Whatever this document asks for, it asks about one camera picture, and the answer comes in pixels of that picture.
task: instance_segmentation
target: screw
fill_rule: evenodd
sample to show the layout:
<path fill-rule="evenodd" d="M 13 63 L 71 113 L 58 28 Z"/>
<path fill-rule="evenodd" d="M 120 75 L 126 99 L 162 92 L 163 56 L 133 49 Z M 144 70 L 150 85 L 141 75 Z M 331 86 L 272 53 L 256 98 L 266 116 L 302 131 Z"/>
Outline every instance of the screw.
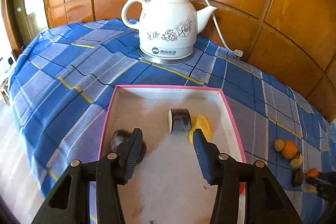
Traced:
<path fill-rule="evenodd" d="M 257 167 L 259 167 L 259 168 L 263 168 L 263 167 L 265 166 L 265 163 L 264 163 L 263 161 L 261 161 L 261 160 L 257 160 L 257 161 L 255 162 L 255 165 L 256 165 Z"/>
<path fill-rule="evenodd" d="M 109 160 L 114 160 L 114 159 L 117 158 L 117 154 L 116 153 L 110 153 L 110 154 L 107 155 L 107 158 Z"/>
<path fill-rule="evenodd" d="M 71 163 L 70 163 L 70 165 L 72 166 L 72 167 L 76 167 L 76 166 L 78 166 L 80 164 L 80 161 L 79 160 L 73 160 Z"/>
<path fill-rule="evenodd" d="M 220 154 L 218 155 L 218 158 L 219 158 L 220 160 L 227 160 L 227 159 L 229 158 L 229 156 L 228 156 L 228 154 L 220 153 Z"/>

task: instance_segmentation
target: white electric kettle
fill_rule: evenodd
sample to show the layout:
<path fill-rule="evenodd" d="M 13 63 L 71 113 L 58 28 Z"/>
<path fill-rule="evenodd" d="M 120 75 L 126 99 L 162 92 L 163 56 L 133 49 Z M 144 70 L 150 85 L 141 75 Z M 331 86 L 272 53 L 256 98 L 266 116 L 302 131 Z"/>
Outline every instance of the white electric kettle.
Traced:
<path fill-rule="evenodd" d="M 141 3 L 142 12 L 139 22 L 132 24 L 126 13 L 134 2 Z M 189 0 L 128 0 L 121 18 L 126 26 L 139 30 L 140 54 L 155 63 L 163 63 L 160 60 L 177 61 L 193 53 L 196 35 L 204 30 L 216 9 L 207 6 L 196 11 Z"/>

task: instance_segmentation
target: tablecloth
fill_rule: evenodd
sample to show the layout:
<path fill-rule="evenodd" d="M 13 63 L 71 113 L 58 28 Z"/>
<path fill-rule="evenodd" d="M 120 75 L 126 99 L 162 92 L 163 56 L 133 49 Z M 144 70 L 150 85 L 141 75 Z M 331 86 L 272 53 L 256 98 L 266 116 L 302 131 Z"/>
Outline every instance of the tablecloth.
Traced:
<path fill-rule="evenodd" d="M 68 164 L 98 158 L 100 137 L 116 85 L 192 85 L 221 88 L 248 163 L 263 160 L 304 223 L 324 202 L 307 184 L 292 187 L 288 160 L 273 149 L 281 138 L 303 153 L 303 171 L 335 170 L 335 129 L 300 94 L 197 37 L 195 55 L 179 65 L 156 65 L 139 53 L 138 33 L 116 19 L 47 30 L 24 50 L 10 77 L 10 102 L 31 174 L 44 196 Z M 91 204 L 95 185 L 90 188 Z M 96 222 L 95 206 L 90 206 Z"/>

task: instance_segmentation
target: floor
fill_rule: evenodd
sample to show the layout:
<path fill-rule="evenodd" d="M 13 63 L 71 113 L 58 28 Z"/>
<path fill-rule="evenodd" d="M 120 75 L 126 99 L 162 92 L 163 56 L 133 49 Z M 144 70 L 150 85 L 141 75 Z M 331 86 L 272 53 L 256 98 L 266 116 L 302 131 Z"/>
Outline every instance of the floor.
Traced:
<path fill-rule="evenodd" d="M 21 224 L 30 224 L 43 198 L 30 176 L 10 106 L 0 101 L 0 195 Z"/>

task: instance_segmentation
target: white cable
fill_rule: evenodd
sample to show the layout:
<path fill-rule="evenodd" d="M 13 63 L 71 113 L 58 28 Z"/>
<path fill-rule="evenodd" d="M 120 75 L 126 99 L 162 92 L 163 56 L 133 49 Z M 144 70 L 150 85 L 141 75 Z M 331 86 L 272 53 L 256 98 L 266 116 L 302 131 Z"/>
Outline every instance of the white cable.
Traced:
<path fill-rule="evenodd" d="M 208 6 L 210 6 L 210 3 L 209 3 L 208 0 L 204 0 L 204 1 L 205 1 L 205 3 L 206 3 Z M 223 38 L 223 35 L 222 35 L 221 31 L 219 30 L 219 26 L 218 26 L 218 23 L 217 23 L 217 19 L 216 19 L 216 17 L 215 17 L 214 14 L 212 14 L 212 19 L 213 19 L 213 23 L 215 24 L 215 27 L 216 27 L 217 33 L 218 33 L 218 35 L 219 35 L 219 38 L 221 39 L 221 41 L 222 41 L 224 47 L 225 47 L 229 52 L 232 52 L 234 55 L 236 55 L 236 56 L 238 56 L 238 57 L 242 57 L 242 56 L 243 56 L 243 51 L 238 50 L 238 49 L 235 49 L 235 50 L 233 51 L 233 50 L 231 50 L 231 49 L 226 45 L 225 40 L 224 40 L 224 38 Z"/>

